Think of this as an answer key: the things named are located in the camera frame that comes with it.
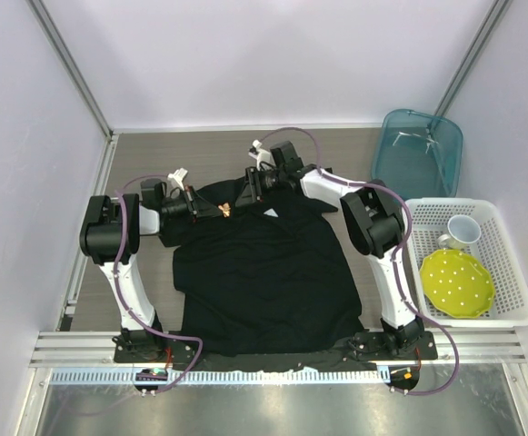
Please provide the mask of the red gold brooch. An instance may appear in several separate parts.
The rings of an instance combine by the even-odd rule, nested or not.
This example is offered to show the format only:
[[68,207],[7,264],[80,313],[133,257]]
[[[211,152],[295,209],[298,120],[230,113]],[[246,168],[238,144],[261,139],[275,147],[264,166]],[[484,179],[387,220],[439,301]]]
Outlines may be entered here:
[[231,206],[229,203],[220,204],[218,209],[222,212],[223,217],[227,218],[231,216]]

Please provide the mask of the black t-shirt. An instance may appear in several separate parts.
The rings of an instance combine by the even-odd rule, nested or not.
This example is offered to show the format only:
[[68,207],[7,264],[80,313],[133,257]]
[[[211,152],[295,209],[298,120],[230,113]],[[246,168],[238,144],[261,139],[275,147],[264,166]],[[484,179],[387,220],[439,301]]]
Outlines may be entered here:
[[[278,218],[264,215],[274,209]],[[188,224],[174,250],[181,334],[225,356],[327,350],[363,328],[336,207],[290,190]]]

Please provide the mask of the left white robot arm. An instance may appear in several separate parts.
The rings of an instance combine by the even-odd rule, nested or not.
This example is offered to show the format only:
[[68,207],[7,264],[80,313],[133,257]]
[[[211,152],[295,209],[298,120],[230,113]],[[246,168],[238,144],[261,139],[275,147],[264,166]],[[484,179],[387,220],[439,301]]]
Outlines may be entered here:
[[89,199],[79,245],[105,275],[118,304],[121,329],[113,338],[118,351],[157,362],[166,350],[167,339],[138,270],[141,238],[157,236],[164,245],[176,246],[186,225],[223,215],[193,187],[174,182],[169,188],[157,177],[142,180],[139,193]]

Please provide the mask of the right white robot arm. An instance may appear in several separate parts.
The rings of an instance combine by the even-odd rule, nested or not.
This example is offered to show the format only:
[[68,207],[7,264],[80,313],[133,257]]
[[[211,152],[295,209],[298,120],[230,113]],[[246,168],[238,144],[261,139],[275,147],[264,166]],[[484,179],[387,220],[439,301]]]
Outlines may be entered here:
[[422,338],[424,326],[405,290],[402,255],[396,251],[406,231],[396,194],[377,180],[352,181],[315,164],[305,165],[289,141],[266,150],[255,140],[249,155],[255,165],[245,170],[234,207],[261,202],[273,190],[290,188],[338,208],[351,243],[367,257],[377,284],[384,350],[395,359],[406,357]]

